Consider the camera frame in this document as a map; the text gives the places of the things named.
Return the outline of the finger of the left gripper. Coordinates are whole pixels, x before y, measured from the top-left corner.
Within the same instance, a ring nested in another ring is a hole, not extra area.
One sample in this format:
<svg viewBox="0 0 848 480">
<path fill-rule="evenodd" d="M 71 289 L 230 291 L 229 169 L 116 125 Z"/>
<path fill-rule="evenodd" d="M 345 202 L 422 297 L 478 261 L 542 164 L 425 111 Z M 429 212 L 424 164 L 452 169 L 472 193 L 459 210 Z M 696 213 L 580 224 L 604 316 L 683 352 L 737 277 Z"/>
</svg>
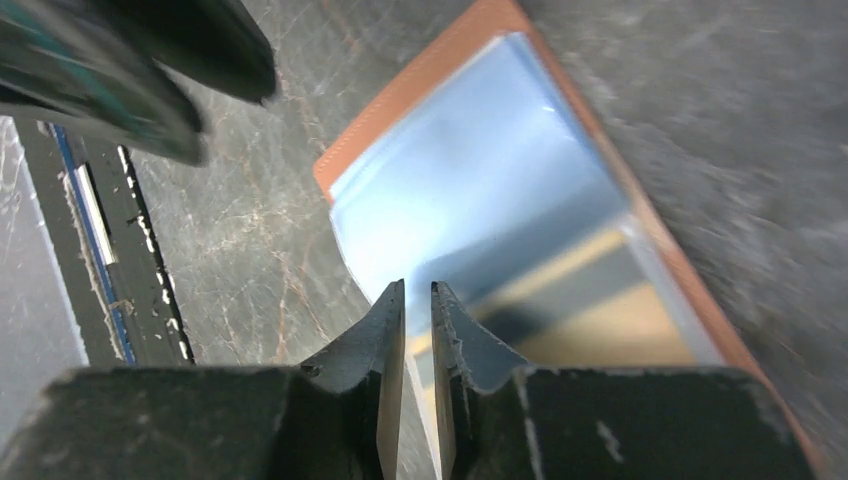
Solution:
<svg viewBox="0 0 848 480">
<path fill-rule="evenodd" d="M 260 104 L 277 92 L 273 49 L 240 1 L 96 1 L 157 62 L 229 96 Z"/>
<path fill-rule="evenodd" d="M 204 162 L 195 106 L 96 1 L 2 2 L 1 112 Z"/>
</svg>

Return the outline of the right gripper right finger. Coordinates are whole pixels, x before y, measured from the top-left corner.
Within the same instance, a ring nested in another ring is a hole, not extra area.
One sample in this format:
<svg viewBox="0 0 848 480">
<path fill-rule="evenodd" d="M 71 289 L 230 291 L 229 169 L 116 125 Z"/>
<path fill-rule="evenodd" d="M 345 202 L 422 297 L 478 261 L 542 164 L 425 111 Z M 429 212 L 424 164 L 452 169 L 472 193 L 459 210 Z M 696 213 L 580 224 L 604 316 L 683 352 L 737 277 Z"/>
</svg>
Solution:
<svg viewBox="0 0 848 480">
<path fill-rule="evenodd" d="M 431 284 L 440 462 L 446 479 L 532 479 L 527 360 L 474 320 L 444 281 Z"/>
</svg>

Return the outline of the tan leather card holder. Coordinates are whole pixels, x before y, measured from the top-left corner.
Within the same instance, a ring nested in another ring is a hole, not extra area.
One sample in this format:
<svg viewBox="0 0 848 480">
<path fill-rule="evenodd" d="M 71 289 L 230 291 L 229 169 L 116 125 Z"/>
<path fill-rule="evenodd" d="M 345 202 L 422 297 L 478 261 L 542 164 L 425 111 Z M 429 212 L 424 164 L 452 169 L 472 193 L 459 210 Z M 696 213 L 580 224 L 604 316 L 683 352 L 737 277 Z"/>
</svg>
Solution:
<svg viewBox="0 0 848 480">
<path fill-rule="evenodd" d="M 815 479 L 810 442 L 514 1 L 476 1 L 313 167 L 441 479 Z"/>
</svg>

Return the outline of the orange credit card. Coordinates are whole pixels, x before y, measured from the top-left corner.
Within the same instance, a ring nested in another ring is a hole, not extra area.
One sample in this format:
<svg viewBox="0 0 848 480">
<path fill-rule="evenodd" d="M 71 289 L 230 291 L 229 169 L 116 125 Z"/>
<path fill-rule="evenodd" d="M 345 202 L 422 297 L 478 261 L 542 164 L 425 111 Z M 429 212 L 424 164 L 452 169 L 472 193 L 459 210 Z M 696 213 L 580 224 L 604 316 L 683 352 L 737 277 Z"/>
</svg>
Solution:
<svg viewBox="0 0 848 480">
<path fill-rule="evenodd" d="M 475 320 L 537 364 L 696 364 L 630 240 L 607 226 L 490 292 L 472 291 L 469 273 L 447 283 Z"/>
</svg>

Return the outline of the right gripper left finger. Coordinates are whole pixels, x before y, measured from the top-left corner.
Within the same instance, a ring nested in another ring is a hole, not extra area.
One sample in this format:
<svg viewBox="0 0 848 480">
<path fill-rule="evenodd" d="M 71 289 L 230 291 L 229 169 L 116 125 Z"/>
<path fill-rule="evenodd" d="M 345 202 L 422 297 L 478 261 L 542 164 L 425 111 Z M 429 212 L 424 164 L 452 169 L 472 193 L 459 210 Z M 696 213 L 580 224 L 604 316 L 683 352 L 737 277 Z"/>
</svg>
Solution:
<svg viewBox="0 0 848 480">
<path fill-rule="evenodd" d="M 300 365 L 305 479 L 394 479 L 405 353 L 405 289 L 392 281 L 369 311 Z"/>
</svg>

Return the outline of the blue credit card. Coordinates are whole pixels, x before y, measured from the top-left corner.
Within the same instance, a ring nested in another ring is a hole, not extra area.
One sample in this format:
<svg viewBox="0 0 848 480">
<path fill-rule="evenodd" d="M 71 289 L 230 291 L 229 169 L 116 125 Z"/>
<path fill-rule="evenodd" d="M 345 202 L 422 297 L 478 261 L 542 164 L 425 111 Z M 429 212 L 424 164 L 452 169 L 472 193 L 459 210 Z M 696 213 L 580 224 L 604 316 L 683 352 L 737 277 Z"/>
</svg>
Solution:
<svg viewBox="0 0 848 480">
<path fill-rule="evenodd" d="M 344 263 L 375 301 L 403 280 L 411 328 L 434 281 L 487 293 L 626 211 L 588 133 L 522 33 L 473 52 L 330 188 Z"/>
</svg>

